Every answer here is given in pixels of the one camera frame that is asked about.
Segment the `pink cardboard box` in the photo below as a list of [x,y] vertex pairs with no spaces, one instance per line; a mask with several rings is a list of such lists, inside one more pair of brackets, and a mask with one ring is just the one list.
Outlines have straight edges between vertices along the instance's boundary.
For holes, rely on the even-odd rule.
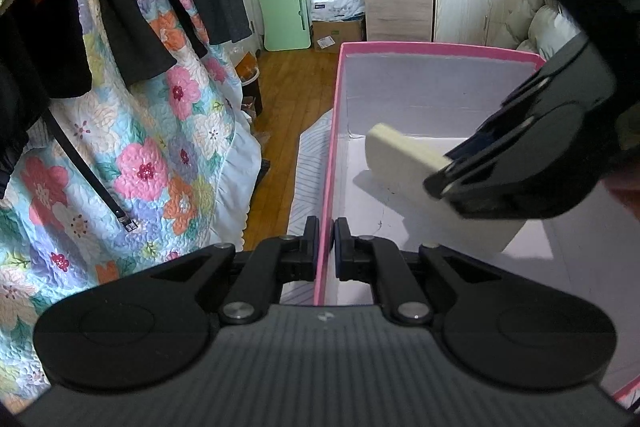
[[322,220],[432,243],[611,317],[603,382],[639,388],[639,220],[605,176],[639,156],[634,63],[588,42],[551,60],[464,44],[360,42],[338,59]]

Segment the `white quilted table mat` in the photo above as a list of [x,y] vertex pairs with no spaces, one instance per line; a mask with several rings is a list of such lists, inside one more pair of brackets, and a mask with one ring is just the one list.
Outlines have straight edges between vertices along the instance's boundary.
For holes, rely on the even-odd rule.
[[294,195],[286,229],[288,235],[302,235],[308,217],[317,217],[320,220],[320,237],[326,235],[323,204],[332,117],[333,110],[330,109],[299,137]]

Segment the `grey puffer jacket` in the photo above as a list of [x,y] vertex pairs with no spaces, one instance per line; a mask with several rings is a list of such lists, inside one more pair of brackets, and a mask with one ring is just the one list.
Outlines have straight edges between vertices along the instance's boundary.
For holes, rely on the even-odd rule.
[[573,17],[556,0],[521,0],[506,19],[495,46],[536,53],[548,61],[579,33]]

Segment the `floral quilt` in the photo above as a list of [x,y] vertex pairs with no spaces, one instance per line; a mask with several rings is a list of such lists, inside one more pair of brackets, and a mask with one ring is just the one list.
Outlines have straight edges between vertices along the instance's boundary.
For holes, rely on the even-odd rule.
[[27,152],[1,205],[1,402],[23,410],[49,383],[32,344],[53,303],[218,242],[241,245],[262,160],[241,81],[206,39],[193,0],[137,0],[175,63],[127,86],[99,0],[78,0],[91,90],[52,113],[115,202],[126,230],[62,147]]

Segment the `brown cardboard box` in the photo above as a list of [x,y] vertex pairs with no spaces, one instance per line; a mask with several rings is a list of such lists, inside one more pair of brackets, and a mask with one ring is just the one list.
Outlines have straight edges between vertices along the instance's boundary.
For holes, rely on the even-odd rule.
[[318,52],[338,53],[346,42],[358,42],[364,39],[364,19],[337,20],[336,22],[320,22],[311,25],[312,44]]

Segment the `green folding table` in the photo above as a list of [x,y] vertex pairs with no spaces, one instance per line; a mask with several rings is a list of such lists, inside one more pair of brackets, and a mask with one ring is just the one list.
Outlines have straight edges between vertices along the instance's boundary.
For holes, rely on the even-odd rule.
[[269,52],[304,50],[311,46],[307,0],[258,0]]

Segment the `white packaged goods pile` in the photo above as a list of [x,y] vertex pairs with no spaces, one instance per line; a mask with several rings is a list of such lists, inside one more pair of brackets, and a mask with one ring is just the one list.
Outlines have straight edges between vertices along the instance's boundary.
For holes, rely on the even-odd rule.
[[364,0],[310,0],[310,16],[313,22],[353,20],[364,12]]

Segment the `black hanging clothes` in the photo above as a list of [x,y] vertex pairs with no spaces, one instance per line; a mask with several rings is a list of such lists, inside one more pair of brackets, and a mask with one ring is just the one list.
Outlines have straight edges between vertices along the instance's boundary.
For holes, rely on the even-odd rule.
[[[211,44],[250,35],[243,0],[193,0]],[[136,0],[99,0],[107,42],[128,86],[167,72],[175,59],[160,47]],[[78,0],[15,0],[1,13],[1,184],[7,186],[29,129],[54,98],[91,89]]]

